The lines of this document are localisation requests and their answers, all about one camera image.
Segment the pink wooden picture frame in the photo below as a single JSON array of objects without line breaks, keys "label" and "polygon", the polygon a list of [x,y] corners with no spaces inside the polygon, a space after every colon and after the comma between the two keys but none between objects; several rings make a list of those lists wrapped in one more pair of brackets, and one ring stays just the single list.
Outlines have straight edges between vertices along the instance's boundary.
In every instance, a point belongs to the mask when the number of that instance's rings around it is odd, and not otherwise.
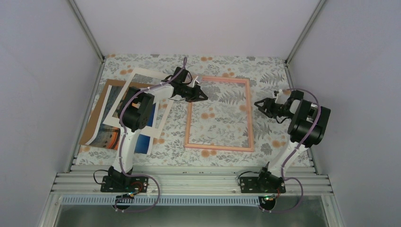
[{"label": "pink wooden picture frame", "polygon": [[184,147],[254,152],[250,81],[202,77],[207,101],[188,104]]}]

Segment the white mat board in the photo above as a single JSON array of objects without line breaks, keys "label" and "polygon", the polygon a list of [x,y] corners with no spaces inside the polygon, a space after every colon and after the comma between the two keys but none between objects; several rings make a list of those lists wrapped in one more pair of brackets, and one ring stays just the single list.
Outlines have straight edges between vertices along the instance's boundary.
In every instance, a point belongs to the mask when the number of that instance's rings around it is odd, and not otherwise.
[{"label": "white mat board", "polygon": [[[129,78],[126,80],[126,82],[124,83],[121,91],[119,92],[114,104],[111,107],[111,110],[109,111],[109,113],[106,115],[105,120],[103,121],[103,124],[105,125],[109,125],[109,126],[113,126],[116,128],[120,128],[120,120],[117,117],[113,117],[113,114],[116,110],[118,110],[118,106],[120,101],[122,100],[124,93],[126,92],[126,90],[131,86],[130,82],[136,78],[138,75],[142,75],[142,76],[146,76],[149,78],[155,78],[155,79],[159,79],[159,80],[163,80],[166,77],[168,77],[168,74],[162,73],[162,72],[157,72],[157,71],[152,71],[152,70],[147,70],[147,69],[142,69],[142,68],[133,68],[131,75],[129,76]],[[170,97],[172,96],[173,93],[173,87],[166,87],[166,86],[160,86],[161,84],[158,83],[157,87],[155,89],[151,89],[150,91],[147,90],[147,88],[151,87],[150,85],[143,85],[140,89],[143,89],[145,92],[147,93],[151,93],[155,96],[154,99],[154,104],[156,106],[159,105],[159,102],[162,100],[166,100],[168,101],[168,104],[166,106],[165,112],[163,114],[163,117],[160,120],[160,123],[158,125],[157,128],[155,127],[149,127],[149,126],[145,126],[142,130],[141,130],[141,135],[144,136],[149,136],[152,138],[156,138],[158,139],[163,131],[163,127],[166,123],[167,117],[170,113],[170,110],[173,106],[173,100],[170,100]]]}]

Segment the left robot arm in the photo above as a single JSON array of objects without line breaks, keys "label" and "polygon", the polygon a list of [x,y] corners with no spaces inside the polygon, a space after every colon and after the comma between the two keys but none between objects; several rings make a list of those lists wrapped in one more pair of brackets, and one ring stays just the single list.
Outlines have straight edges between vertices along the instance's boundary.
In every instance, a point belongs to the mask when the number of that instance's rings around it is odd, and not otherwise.
[{"label": "left robot arm", "polygon": [[153,105],[164,98],[179,96],[188,103],[206,101],[208,96],[198,82],[185,82],[191,73],[185,67],[177,67],[173,75],[159,84],[147,88],[129,87],[118,112],[120,141],[118,154],[108,170],[113,186],[124,192],[131,187],[133,155],[138,137],[153,115]]}]

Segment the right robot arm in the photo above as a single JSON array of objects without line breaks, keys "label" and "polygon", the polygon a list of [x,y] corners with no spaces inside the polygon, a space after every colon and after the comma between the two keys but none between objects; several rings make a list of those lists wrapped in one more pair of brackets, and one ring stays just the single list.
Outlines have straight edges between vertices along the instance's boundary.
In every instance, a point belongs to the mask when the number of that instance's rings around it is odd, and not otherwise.
[{"label": "right robot arm", "polygon": [[289,165],[304,151],[318,145],[325,135],[331,109],[319,104],[315,95],[305,89],[290,88],[287,100],[282,102],[285,90],[274,91],[268,97],[254,103],[265,116],[276,120],[289,120],[288,142],[267,167],[268,171],[283,177]]}]

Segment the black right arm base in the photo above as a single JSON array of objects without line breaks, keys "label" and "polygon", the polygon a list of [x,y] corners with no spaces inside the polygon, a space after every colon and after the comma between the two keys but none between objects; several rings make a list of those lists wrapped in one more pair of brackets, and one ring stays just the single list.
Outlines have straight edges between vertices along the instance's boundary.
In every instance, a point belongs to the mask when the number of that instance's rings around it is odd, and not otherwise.
[{"label": "black right arm base", "polygon": [[241,193],[286,193],[282,177],[268,176],[241,176],[239,177]]}]

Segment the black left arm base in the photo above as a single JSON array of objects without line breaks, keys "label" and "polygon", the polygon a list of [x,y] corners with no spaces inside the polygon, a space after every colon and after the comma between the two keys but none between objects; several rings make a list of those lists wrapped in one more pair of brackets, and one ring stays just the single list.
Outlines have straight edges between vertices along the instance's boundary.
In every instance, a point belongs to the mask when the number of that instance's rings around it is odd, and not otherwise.
[{"label": "black left arm base", "polygon": [[145,193],[148,187],[148,177],[126,177],[120,178],[104,176],[102,179],[101,192],[121,193]]}]

